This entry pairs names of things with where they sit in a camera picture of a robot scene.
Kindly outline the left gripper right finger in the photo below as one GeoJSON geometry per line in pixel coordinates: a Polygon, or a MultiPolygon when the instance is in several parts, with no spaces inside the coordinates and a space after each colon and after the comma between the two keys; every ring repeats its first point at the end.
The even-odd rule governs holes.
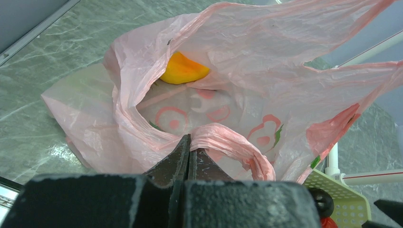
{"type": "Polygon", "coordinates": [[[233,181],[204,149],[190,152],[187,173],[188,181],[233,181]]]}

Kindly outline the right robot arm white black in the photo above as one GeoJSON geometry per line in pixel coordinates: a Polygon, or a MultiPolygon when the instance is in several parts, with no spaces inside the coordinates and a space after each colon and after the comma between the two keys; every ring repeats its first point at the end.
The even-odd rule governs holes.
{"type": "MultiPolygon", "coordinates": [[[[403,227],[403,203],[385,199],[379,199],[374,202],[374,205],[380,209],[385,215],[396,222],[401,228],[403,227]]],[[[362,228],[391,228],[384,224],[373,221],[366,221],[362,224],[362,228]]]]}

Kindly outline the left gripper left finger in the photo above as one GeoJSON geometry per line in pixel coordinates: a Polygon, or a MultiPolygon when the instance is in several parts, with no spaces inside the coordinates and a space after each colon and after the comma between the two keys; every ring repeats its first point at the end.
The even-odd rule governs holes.
{"type": "Polygon", "coordinates": [[[143,173],[154,184],[161,187],[173,185],[175,181],[186,179],[189,164],[191,135],[184,135],[165,158],[143,173]]]}

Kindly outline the pink plastic bag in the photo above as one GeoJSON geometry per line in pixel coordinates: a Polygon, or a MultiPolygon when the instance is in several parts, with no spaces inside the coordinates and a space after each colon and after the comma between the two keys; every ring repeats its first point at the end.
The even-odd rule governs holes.
{"type": "Polygon", "coordinates": [[[103,173],[142,173],[186,134],[235,179],[303,183],[362,112],[403,83],[402,61],[308,66],[391,0],[221,2],[128,31],[102,64],[42,94],[69,148],[103,173]],[[210,69],[160,79],[175,52],[210,69]]]}

